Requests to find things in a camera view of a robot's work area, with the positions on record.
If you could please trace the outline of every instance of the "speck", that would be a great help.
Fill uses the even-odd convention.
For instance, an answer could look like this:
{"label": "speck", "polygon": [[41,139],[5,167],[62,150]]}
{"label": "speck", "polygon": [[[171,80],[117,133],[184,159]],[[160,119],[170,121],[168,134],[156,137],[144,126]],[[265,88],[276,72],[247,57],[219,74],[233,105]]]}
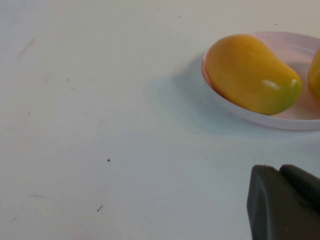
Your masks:
{"label": "speck", "polygon": [[97,212],[99,212],[99,211],[102,209],[102,207],[103,207],[103,205],[101,205],[101,206],[98,208]]}

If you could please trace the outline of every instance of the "plate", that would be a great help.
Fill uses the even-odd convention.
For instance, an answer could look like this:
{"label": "plate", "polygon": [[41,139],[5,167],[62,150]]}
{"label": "plate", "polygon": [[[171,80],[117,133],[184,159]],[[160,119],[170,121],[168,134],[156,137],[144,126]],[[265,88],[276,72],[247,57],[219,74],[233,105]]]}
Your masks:
{"label": "plate", "polygon": [[320,39],[281,31],[254,32],[251,35],[263,41],[284,63],[299,74],[302,80],[299,99],[292,107],[276,115],[263,115],[235,105],[213,89],[205,70],[206,56],[204,56],[201,71],[210,86],[213,98],[229,111],[256,124],[285,130],[320,130],[320,103],[311,96],[307,85],[308,70],[316,50],[320,48]]}

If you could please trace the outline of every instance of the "yellow mango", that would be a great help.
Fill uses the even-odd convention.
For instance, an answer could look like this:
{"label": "yellow mango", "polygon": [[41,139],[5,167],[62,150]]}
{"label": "yellow mango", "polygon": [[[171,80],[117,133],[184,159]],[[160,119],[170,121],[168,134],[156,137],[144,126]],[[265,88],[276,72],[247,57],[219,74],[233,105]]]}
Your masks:
{"label": "yellow mango", "polygon": [[250,111],[274,115],[289,108],[302,90],[299,75],[259,39],[237,34],[207,52],[205,71],[222,97]]}
{"label": "yellow mango", "polygon": [[320,100],[320,48],[315,52],[308,72],[309,92]]}

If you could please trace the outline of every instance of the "white table surface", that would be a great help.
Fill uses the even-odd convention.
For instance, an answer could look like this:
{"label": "white table surface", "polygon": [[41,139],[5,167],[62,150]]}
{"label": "white table surface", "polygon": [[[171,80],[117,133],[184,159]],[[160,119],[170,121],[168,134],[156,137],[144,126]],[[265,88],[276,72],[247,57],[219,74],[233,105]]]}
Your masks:
{"label": "white table surface", "polygon": [[201,58],[235,33],[320,37],[319,8],[0,0],[0,239],[250,239],[251,167],[320,176],[320,132],[227,112]]}

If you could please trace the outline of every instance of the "mango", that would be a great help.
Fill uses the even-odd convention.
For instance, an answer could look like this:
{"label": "mango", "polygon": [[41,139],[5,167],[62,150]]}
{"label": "mango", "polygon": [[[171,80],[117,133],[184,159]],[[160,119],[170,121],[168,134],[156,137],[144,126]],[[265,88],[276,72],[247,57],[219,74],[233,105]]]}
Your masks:
{"label": "mango", "polygon": [[315,52],[308,71],[308,90],[320,101],[320,48]]}
{"label": "mango", "polygon": [[218,40],[208,50],[204,67],[222,97],[264,115],[288,109],[302,91],[299,75],[262,41],[248,34]]}

